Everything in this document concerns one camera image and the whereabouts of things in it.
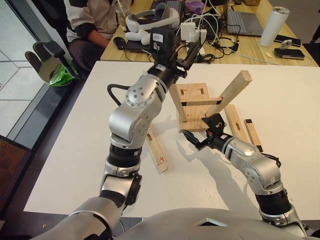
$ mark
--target gray pants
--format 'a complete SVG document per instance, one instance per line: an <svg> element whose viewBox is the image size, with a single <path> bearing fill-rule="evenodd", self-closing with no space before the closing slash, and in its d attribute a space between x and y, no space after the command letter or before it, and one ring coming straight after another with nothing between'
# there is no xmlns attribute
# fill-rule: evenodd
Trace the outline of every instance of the gray pants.
<svg viewBox="0 0 320 240"><path fill-rule="evenodd" d="M90 41L75 39L69 43L68 50L81 68L91 71L105 49Z"/></svg>

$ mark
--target white table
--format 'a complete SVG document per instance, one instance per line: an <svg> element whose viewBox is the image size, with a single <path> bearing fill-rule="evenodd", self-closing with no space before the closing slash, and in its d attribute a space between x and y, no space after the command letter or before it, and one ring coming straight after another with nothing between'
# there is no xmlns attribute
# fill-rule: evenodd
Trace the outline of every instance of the white table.
<svg viewBox="0 0 320 240"><path fill-rule="evenodd" d="M25 206L25 211L69 214L99 194L109 154L110 114L116 108L109 83L134 84L152 63L97 62L80 93ZM281 177L303 220L320 219L320 68L299 66L194 64L180 83L207 82L217 97L240 70L253 82L233 101L240 119L252 119L262 147L282 162ZM116 95L124 99L125 91ZM224 111L222 117L227 121ZM177 131L169 94L153 121L169 170L159 175L144 145L138 201L124 217L149 217L175 208L212 207L259 217L244 176L216 150L197 152Z"/></svg>

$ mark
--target white vr headset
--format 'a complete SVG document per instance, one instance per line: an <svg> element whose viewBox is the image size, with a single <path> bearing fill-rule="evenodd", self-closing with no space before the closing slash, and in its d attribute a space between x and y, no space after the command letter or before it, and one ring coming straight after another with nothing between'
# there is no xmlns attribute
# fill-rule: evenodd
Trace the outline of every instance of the white vr headset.
<svg viewBox="0 0 320 240"><path fill-rule="evenodd" d="M145 16L155 16L155 19L159 20L148 24L139 24L139 18ZM180 24L180 17L177 10L168 7L165 3L160 3L155 9L128 15L125 18L125 23L130 32L133 33L138 33L140 29L150 30L151 28L158 28L166 25L169 25L171 29L175 29Z"/></svg>

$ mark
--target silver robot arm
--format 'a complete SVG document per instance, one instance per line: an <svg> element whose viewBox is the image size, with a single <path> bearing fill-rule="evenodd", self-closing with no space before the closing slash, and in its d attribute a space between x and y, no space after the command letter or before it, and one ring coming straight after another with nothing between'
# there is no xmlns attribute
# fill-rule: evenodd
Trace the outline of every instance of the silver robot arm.
<svg viewBox="0 0 320 240"><path fill-rule="evenodd" d="M186 71L201 48L198 41L185 59L178 59L175 34L165 28L153 28L151 34L153 31L165 40L150 39L155 64L127 90L125 100L109 119L110 149L100 195L87 200L56 227L34 239L112 239L123 210L136 202L142 181L138 173L140 155L148 128L160 113L168 88L179 77L187 76Z"/></svg>
<svg viewBox="0 0 320 240"><path fill-rule="evenodd" d="M261 154L255 145L224 133L226 124L219 113L202 120L209 126L206 130L207 138L199 142L191 132L184 130L185 137L199 151L207 146L219 150L242 172L255 194L260 206L259 213L265 222L299 237L306 237L303 224L295 207L289 202L281 181L280 166L273 159Z"/></svg>
<svg viewBox="0 0 320 240"><path fill-rule="evenodd" d="M246 177L259 203L262 219L299 237L306 237L296 209L288 200L275 161L262 155L253 144L238 138L231 139L223 152L232 165Z"/></svg>

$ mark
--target white tumbler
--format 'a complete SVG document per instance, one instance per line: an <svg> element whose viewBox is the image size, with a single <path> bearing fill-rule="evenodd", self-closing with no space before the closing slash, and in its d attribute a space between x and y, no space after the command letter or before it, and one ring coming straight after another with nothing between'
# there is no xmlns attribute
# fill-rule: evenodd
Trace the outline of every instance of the white tumbler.
<svg viewBox="0 0 320 240"><path fill-rule="evenodd" d="M268 22L259 41L261 46L269 47L272 44L280 29L285 24L289 13L289 9L282 6L275 6L272 9Z"/></svg>

